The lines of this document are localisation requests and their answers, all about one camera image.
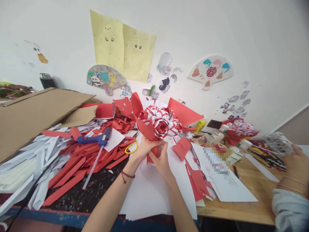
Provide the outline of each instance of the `yellow bottle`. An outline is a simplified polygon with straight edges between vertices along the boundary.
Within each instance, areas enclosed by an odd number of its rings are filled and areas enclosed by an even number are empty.
[[[199,132],[201,129],[204,128],[204,126],[207,124],[206,119],[201,119],[196,124],[196,131],[195,133]]]

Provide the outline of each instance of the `glue gun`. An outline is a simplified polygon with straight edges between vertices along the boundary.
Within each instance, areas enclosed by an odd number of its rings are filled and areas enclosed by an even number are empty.
[[[102,135],[98,135],[95,137],[83,137],[80,136],[77,138],[77,142],[80,144],[86,144],[86,143],[98,143],[99,146],[105,147],[107,145],[107,141],[109,140],[111,133],[111,128],[108,127],[105,129],[104,133]]]

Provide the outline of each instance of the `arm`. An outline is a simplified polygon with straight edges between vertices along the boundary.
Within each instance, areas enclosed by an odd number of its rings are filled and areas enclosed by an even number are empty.
[[[278,231],[309,230],[309,188],[305,186],[309,184],[309,158],[297,146],[293,149],[295,154],[284,158],[286,177],[274,190],[272,208]]]
[[[129,159],[123,172],[129,176],[134,176],[139,164],[145,159],[147,153],[153,148],[162,144],[163,140],[149,142],[145,137],[141,144]],[[99,203],[90,214],[82,232],[104,232],[110,231],[122,208],[131,185],[132,178],[119,174],[113,184],[103,195]]]
[[[151,151],[148,154],[167,185],[177,232],[197,232],[197,227],[195,226],[188,207],[181,195],[176,179],[168,164],[167,145],[167,142],[164,142],[161,145],[159,158],[157,158]]]

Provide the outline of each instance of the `light blue sleeve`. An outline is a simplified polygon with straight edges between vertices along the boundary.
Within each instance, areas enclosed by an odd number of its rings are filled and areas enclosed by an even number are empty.
[[[274,189],[272,203],[276,216],[276,231],[309,231],[309,201],[298,194]]]

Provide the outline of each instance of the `drawing on yellow paper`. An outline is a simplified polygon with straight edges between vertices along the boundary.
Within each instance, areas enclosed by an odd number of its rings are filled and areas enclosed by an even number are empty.
[[[124,41],[120,20],[90,10],[94,50],[97,64],[105,64],[123,73]]]
[[[127,79],[147,83],[155,46],[155,35],[124,24],[123,39],[125,44],[123,76]]]

